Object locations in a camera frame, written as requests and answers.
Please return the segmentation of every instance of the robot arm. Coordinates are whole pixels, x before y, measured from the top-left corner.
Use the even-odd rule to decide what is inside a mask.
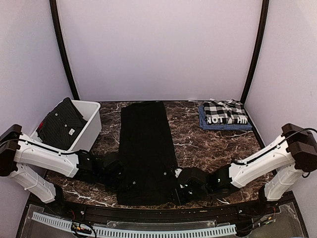
[[[42,202],[50,203],[62,199],[62,193],[57,186],[47,182],[28,165],[16,163],[17,170],[9,174],[8,178],[13,179],[24,190],[28,190],[36,195]]]
[[[252,180],[281,168],[259,191],[263,202],[277,201],[304,173],[317,169],[317,143],[310,132],[287,124],[283,134],[254,155],[233,161],[212,174],[198,168],[175,171],[183,203],[221,198],[238,191]],[[62,199],[61,188],[39,177],[26,164],[53,170],[86,182],[119,186],[123,166],[116,156],[97,158],[87,152],[66,152],[32,140],[14,125],[0,137],[0,176],[13,178],[44,203]]]
[[[317,169],[317,143],[312,133],[292,124],[283,126],[282,130],[283,134],[261,151],[244,160],[233,161],[212,174],[198,168],[178,171],[186,200],[226,197],[252,180],[281,168],[259,191],[262,203],[279,200],[302,174]]]
[[[9,177],[44,203],[62,200],[62,189],[45,181],[27,164],[56,171],[86,182],[117,185],[123,170],[116,156],[98,157],[84,151],[66,152],[39,143],[13,125],[0,136],[0,177]]]

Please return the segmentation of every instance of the white plastic bin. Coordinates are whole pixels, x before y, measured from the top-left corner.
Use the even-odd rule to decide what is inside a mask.
[[[71,101],[83,115],[87,123],[67,151],[77,151],[80,149],[89,151],[102,128],[99,113],[100,103],[77,100]],[[36,130],[32,133],[31,138],[39,142],[41,141]]]

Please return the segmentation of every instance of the black and white checkered shirt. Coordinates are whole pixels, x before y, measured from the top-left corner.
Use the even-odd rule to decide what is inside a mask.
[[[204,101],[204,111],[206,122],[212,124],[247,124],[248,117],[243,104],[235,101],[218,101],[210,99]]]

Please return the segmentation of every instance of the marble table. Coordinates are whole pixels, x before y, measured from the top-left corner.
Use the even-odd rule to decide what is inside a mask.
[[[131,102],[101,103],[102,130],[96,139],[92,153],[102,155],[118,151],[120,135],[120,110]],[[198,106],[201,102],[164,102],[173,137],[175,154],[180,167],[198,167],[213,172],[235,159],[244,159],[260,150],[252,131],[203,131],[199,128]],[[217,206],[255,200],[258,190],[271,180],[268,173],[217,202],[190,202],[183,206],[166,203],[159,206],[122,206],[114,192],[107,192],[100,184],[88,184],[49,171],[46,180],[62,187],[68,201],[118,208],[134,209],[183,209]]]

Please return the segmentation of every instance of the plaid shirt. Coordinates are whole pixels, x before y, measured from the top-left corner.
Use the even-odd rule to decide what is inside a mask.
[[[204,102],[205,120],[212,124],[248,124],[248,117],[243,104],[235,101],[218,101],[211,99]]]
[[[205,121],[204,106],[198,107],[199,112],[199,127],[203,130],[252,130],[250,123],[248,124],[213,124],[208,125]]]

